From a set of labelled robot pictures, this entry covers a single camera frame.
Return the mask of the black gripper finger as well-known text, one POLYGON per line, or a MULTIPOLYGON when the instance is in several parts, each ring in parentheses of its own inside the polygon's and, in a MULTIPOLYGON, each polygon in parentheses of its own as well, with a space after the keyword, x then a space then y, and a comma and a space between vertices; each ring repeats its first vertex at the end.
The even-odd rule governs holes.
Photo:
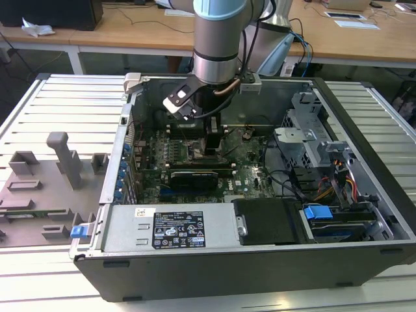
POLYGON ((214 155, 219 148, 222 139, 221 132, 208 131, 205 134, 204 152, 206 155, 214 155))

